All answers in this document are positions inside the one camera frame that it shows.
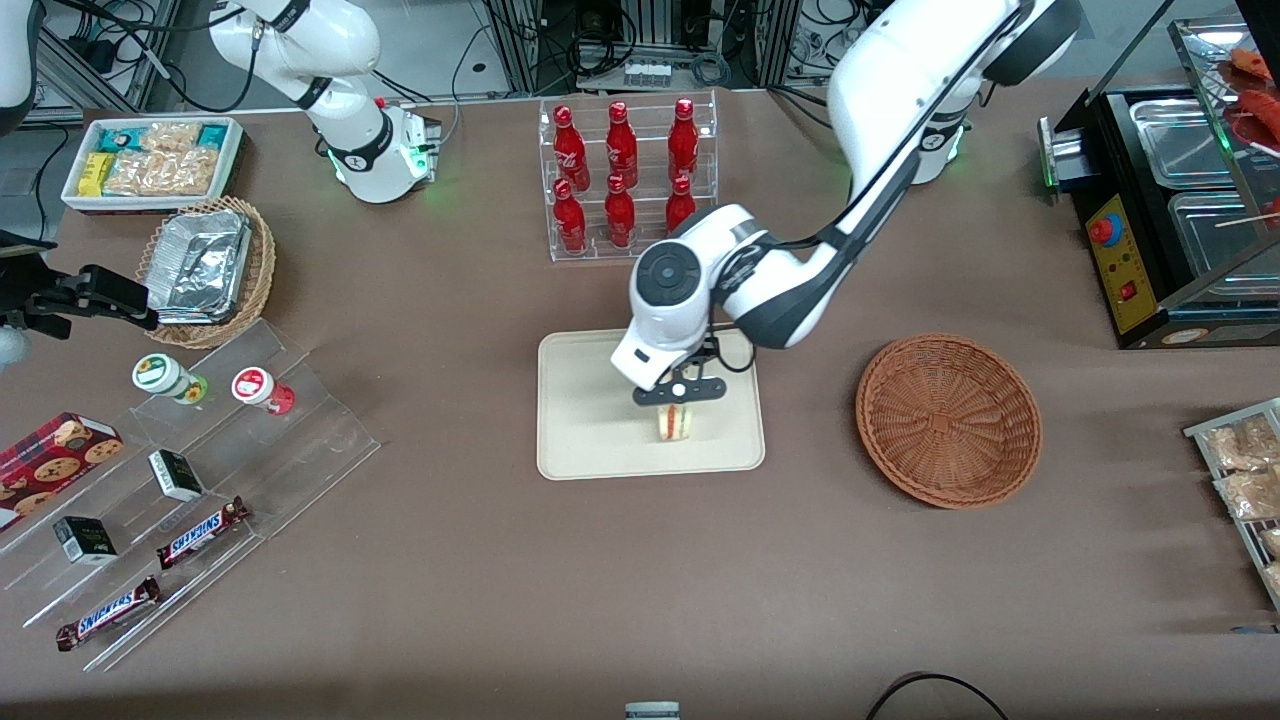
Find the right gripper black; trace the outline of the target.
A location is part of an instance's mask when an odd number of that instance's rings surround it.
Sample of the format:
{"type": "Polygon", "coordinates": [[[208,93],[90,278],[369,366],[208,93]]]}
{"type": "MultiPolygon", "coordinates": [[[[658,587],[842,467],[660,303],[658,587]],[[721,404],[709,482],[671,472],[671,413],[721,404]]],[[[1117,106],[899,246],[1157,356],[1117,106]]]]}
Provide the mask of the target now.
{"type": "Polygon", "coordinates": [[[82,266],[74,275],[45,265],[4,265],[1,314],[4,325],[28,325],[54,340],[70,337],[72,322],[61,314],[127,318],[143,331],[159,325],[147,288],[99,265],[82,266]]]}

